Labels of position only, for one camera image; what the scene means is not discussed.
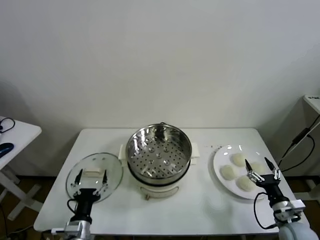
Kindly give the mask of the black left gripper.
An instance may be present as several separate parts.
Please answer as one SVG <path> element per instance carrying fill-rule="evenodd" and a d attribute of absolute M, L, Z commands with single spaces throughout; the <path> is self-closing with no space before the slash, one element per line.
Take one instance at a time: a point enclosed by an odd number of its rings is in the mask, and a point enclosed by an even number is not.
<path fill-rule="evenodd" d="M 96 188 L 80 189 L 82 173 L 83 169 L 79 171 L 74 181 L 70 184 L 70 194 L 72 197 L 74 196 L 74 200 L 77 202 L 74 221 L 92 222 L 91 211 L 93 204 L 97 202 L 100 199 L 100 195 L 108 189 L 107 170 L 104 170 L 102 179 L 96 181 Z"/>

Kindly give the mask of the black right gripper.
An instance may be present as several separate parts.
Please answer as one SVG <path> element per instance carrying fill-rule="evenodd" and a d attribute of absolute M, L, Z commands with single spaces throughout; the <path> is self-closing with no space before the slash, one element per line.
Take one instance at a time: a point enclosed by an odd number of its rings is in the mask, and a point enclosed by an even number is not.
<path fill-rule="evenodd" d="M 259 188 L 265 190 L 267 194 L 269 205 L 272 207 L 273 205 L 280 202 L 287 202 L 288 198 L 283 195 L 282 191 L 279 188 L 279 183 L 281 182 L 281 170 L 276 168 L 274 164 L 267 158 L 264 158 L 267 166 L 272 171 L 272 174 L 259 175 L 256 173 L 251 167 L 250 163 L 247 159 L 245 159 L 245 167 L 247 170 L 247 177 L 249 180 Z"/>

